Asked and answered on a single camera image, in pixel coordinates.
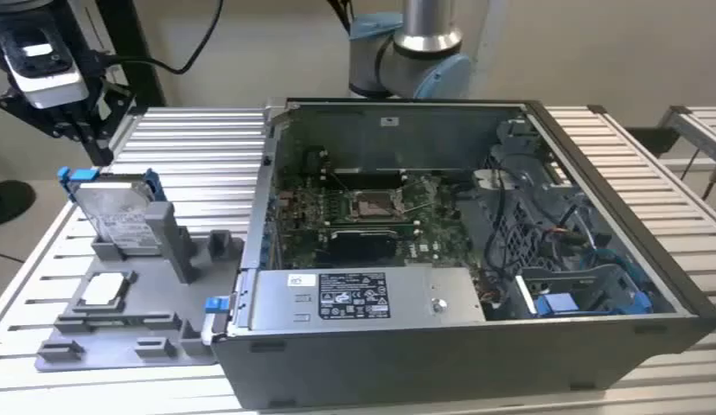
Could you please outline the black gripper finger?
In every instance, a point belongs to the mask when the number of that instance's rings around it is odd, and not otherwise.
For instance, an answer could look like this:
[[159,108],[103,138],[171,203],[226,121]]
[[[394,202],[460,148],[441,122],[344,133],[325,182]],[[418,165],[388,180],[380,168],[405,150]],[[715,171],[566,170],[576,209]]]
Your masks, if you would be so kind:
[[109,166],[114,160],[114,151],[109,147],[109,135],[91,124],[77,124],[78,138],[94,166]]

